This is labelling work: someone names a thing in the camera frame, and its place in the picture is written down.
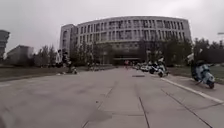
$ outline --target motorcycle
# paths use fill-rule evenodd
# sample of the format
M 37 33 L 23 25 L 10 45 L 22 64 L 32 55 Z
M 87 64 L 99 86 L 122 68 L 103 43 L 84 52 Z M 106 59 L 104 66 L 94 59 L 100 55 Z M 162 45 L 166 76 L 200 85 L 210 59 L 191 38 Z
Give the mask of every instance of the motorcycle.
M 163 64 L 159 65 L 158 76 L 159 77 L 168 76 L 168 72 L 166 71 L 166 68 Z
M 158 65 L 156 63 L 152 64 L 149 69 L 150 74 L 154 74 L 155 72 L 158 72 Z
M 193 56 L 193 54 L 188 56 L 188 59 L 191 61 L 192 78 L 197 81 L 198 84 L 203 82 L 203 84 L 208 85 L 210 89 L 213 89 L 215 87 L 215 77 L 210 73 L 208 65 L 203 61 L 195 62 Z

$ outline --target sky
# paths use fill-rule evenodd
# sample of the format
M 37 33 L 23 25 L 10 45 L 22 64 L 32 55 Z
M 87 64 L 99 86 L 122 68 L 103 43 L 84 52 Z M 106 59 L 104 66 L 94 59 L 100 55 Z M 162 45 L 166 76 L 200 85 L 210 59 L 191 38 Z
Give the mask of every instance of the sky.
M 223 0 L 0 0 L 0 29 L 10 32 L 6 51 L 28 45 L 59 47 L 65 24 L 117 17 L 168 16 L 189 20 L 192 38 L 224 39 Z

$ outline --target pedestrian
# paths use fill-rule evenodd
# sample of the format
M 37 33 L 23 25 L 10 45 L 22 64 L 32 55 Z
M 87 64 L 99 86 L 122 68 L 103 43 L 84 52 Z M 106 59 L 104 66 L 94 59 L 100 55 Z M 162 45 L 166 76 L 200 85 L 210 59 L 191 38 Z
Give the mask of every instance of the pedestrian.
M 129 61 L 128 61 L 128 60 L 126 60 L 124 63 L 125 63 L 125 68 L 126 68 L 126 69 L 128 69 L 128 64 L 129 64 Z
M 59 49 L 57 54 L 56 54 L 56 60 L 55 60 L 55 65 L 57 68 L 61 68 L 62 67 L 62 54 L 61 54 L 61 50 Z

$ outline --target road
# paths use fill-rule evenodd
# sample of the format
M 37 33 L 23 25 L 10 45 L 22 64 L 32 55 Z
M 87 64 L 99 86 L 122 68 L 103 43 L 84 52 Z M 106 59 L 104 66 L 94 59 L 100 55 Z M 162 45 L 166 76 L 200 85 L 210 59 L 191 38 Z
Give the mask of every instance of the road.
M 223 91 L 122 68 L 1 82 L 0 128 L 224 128 Z

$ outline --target wheel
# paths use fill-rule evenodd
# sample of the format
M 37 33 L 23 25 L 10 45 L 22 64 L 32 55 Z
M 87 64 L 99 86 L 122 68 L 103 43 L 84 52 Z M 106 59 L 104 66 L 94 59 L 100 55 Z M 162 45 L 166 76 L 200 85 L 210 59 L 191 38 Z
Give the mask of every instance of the wheel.
M 163 77 L 163 73 L 162 72 L 160 72 L 158 75 L 159 75 L 159 77 Z
M 199 81 L 199 79 L 197 77 L 193 77 L 193 79 L 197 82 Z
M 150 73 L 150 74 L 154 74 L 154 69 L 150 69 L 150 70 L 149 70 L 149 73 Z
M 208 84 L 210 89 L 213 89 L 215 87 L 215 83 L 214 82 L 208 81 L 207 84 Z

